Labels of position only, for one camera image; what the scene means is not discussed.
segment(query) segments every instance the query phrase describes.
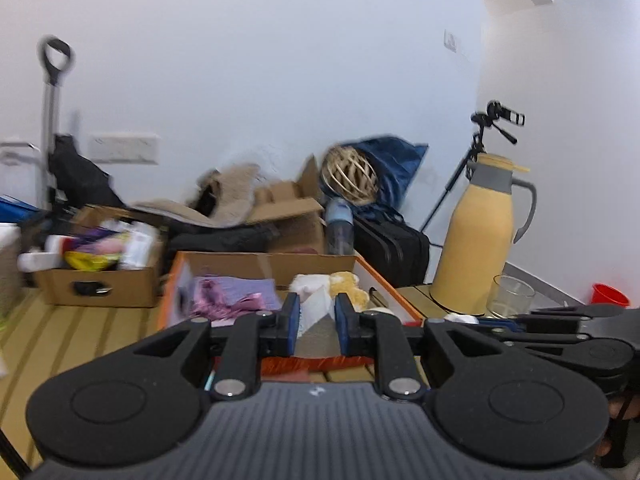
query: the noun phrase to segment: finger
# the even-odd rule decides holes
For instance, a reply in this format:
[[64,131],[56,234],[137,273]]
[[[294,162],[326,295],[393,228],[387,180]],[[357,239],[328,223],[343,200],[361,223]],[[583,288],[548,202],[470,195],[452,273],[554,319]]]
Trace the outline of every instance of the finger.
[[[618,398],[609,401],[609,415],[611,418],[617,418],[625,399]],[[625,412],[625,420],[640,416],[640,396],[634,396]]]
[[596,456],[605,456],[609,451],[611,451],[611,441],[608,438],[604,438],[596,448]]

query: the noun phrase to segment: tripod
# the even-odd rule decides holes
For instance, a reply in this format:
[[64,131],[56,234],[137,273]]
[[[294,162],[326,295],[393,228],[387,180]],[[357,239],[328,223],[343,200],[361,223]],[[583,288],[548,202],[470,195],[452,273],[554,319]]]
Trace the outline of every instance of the tripod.
[[420,228],[420,232],[424,232],[427,226],[431,223],[431,220],[436,215],[442,203],[446,199],[446,197],[451,193],[451,190],[456,185],[456,182],[462,175],[462,172],[465,171],[466,168],[466,177],[471,180],[471,176],[473,171],[468,167],[469,162],[475,162],[478,160],[479,153],[486,153],[484,149],[484,143],[482,142],[482,138],[484,137],[484,130],[486,128],[495,128],[498,130],[503,136],[511,143],[517,144],[518,139],[512,136],[508,131],[502,129],[500,126],[496,125],[494,121],[498,121],[500,119],[504,119],[509,121],[512,124],[516,124],[516,126],[524,126],[524,115],[514,112],[513,110],[509,110],[508,108],[503,107],[498,101],[489,101],[486,106],[486,113],[484,112],[476,112],[471,116],[471,121],[478,125],[478,131],[474,133],[473,141],[471,142],[471,147],[469,148],[466,155],[460,160],[456,171],[453,172],[451,178],[447,182],[447,185],[444,188],[444,192],[438,199],[438,202],[429,213],[429,216],[422,224]]

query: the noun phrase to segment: white logo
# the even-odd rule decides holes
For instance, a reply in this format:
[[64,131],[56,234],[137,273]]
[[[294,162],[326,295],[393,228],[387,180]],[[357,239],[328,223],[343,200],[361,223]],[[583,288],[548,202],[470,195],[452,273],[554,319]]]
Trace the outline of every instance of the white logo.
[[309,390],[309,393],[314,397],[320,397],[326,390],[322,386],[316,386],[313,390]]

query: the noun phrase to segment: water bottle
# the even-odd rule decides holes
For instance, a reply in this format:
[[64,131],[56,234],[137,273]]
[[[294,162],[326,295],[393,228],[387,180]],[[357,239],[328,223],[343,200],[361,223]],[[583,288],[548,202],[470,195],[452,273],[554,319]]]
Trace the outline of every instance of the water bottle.
[[324,215],[326,222],[326,253],[345,256],[353,254],[353,214],[343,198],[332,199]]

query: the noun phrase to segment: red bucket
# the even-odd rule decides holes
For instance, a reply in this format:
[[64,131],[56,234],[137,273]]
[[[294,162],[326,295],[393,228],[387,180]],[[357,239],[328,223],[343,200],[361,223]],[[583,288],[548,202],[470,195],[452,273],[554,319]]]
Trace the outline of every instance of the red bucket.
[[593,285],[591,303],[613,303],[619,306],[629,306],[631,302],[622,292],[604,283]]

